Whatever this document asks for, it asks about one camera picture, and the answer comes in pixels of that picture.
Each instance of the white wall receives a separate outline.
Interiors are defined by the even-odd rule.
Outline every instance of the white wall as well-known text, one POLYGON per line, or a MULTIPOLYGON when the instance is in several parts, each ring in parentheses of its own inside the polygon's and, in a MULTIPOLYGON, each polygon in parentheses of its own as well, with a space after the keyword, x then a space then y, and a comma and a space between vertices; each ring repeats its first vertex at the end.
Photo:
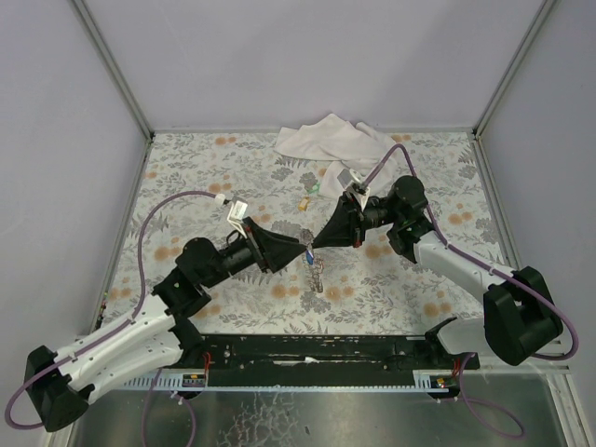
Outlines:
POLYGON ((555 10, 483 138, 525 263, 579 330, 576 382, 596 433, 596 3, 555 10))
MULTIPOLYGON (((88 331, 143 139, 64 0, 0 6, 0 405, 27 354, 88 331)), ((38 422, 24 397, 14 412, 38 422)), ((42 431, 4 420, 0 443, 42 431)))
POLYGON ((88 0, 156 129, 472 127, 542 0, 88 0))

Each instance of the reflective floor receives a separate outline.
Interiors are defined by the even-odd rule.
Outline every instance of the reflective floor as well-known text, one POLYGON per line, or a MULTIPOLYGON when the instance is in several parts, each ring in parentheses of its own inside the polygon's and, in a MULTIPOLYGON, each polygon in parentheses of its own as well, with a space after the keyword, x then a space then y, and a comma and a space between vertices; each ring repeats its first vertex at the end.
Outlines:
MULTIPOLYGON (((192 401, 195 446, 539 446, 567 445, 547 384, 537 376, 467 377, 469 396, 493 400, 523 421, 527 439, 504 440, 484 428, 462 402, 427 395, 372 393, 203 393, 192 401)), ((114 391, 82 418, 71 447, 141 446, 144 392, 114 391)), ((479 408, 515 433, 506 417, 479 408)), ((156 393, 147 422, 149 447, 185 446, 186 407, 156 393)))

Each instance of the robotic arm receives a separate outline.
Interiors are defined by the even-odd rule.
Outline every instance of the robotic arm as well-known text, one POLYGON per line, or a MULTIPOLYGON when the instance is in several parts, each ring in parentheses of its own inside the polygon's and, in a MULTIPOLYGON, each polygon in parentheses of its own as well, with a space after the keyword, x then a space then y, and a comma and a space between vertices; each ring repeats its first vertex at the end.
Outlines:
MULTIPOLYGON (((392 225, 387 236, 397 254, 450 278, 483 301, 486 340, 503 361, 517 365, 562 333, 561 321, 543 305, 445 248, 424 214, 427 199, 417 178, 399 178, 386 197, 370 197, 363 208, 364 193, 357 183, 347 187, 333 216, 315 237, 314 249, 357 248, 368 230, 392 225)), ((71 424, 106 392, 143 373, 168 365, 202 364, 202 354, 215 345, 206 346, 207 337, 199 334, 188 318, 210 301, 204 288, 211 288, 252 264, 264 272, 275 273, 305 252, 306 247, 297 239, 266 231, 251 218, 242 219, 242 205, 237 202, 228 217, 236 228, 232 235, 237 238, 226 247, 217 250, 202 237, 190 240, 176 259, 176 268, 156 285, 152 294, 142 297, 139 307, 56 352, 40 346, 29 355, 25 381, 52 364, 72 359, 27 388, 47 431, 71 424), (124 329, 109 337, 121 325, 125 325, 124 329), (97 344, 105 337, 109 340, 97 344), (75 354, 92 344, 96 345, 85 354, 75 354)), ((494 267, 552 301, 544 279, 531 267, 520 272, 503 265, 494 267)), ((277 349, 279 344, 273 342, 271 349, 277 349)), ((388 355, 395 357, 396 350, 396 345, 391 346, 388 355)), ((416 355, 422 351, 429 355, 427 345, 415 345, 412 350, 416 355)), ((229 351, 222 353, 223 358, 230 356, 229 351)), ((339 352, 340 356, 361 356, 360 351, 348 353, 340 348, 339 352)), ((437 367, 450 360, 442 354, 431 354, 437 367)))

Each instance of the floral tablecloth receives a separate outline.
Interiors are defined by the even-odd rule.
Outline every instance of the floral tablecloth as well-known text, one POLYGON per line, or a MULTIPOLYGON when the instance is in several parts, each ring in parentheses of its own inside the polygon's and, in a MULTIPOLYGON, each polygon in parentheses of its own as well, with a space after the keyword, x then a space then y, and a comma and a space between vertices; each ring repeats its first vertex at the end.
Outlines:
MULTIPOLYGON (((104 321, 126 312, 139 299, 136 243, 141 223, 163 198, 202 189, 238 196, 248 215, 265 229, 297 237, 315 235, 335 201, 309 195, 329 162, 287 158, 273 150, 275 133, 157 134, 144 173, 129 231, 109 292, 104 321), (306 210, 301 200, 309 196, 306 210)), ((392 136, 408 148, 431 206, 448 238, 502 262, 466 133, 392 136)), ((398 151, 394 156, 401 156, 398 151)), ((408 173, 404 162, 396 178, 408 173)), ((224 245, 232 231, 227 207, 205 197, 171 202, 150 222, 143 245, 149 291, 173 267, 191 237, 224 245)), ((301 259, 275 275, 256 266, 210 290, 212 302, 192 317, 202 332, 231 333, 421 333, 441 320, 481 314, 481 304, 449 279, 400 258, 385 231, 372 230, 359 249, 317 251, 324 263, 324 291, 307 284, 301 259)))

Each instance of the crumpled towel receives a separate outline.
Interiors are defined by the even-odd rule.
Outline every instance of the crumpled towel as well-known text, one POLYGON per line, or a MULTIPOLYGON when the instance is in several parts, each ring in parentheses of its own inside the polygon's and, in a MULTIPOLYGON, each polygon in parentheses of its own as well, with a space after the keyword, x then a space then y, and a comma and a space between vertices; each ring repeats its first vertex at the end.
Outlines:
MULTIPOLYGON (((344 188, 337 180, 346 168, 354 169, 364 179, 395 142, 385 133, 364 123, 355 127, 335 114, 312 126, 281 128, 275 151, 283 156, 317 161, 332 161, 320 183, 318 193, 339 197, 344 188)), ((371 182, 371 195, 379 194, 397 177, 395 154, 371 182)))

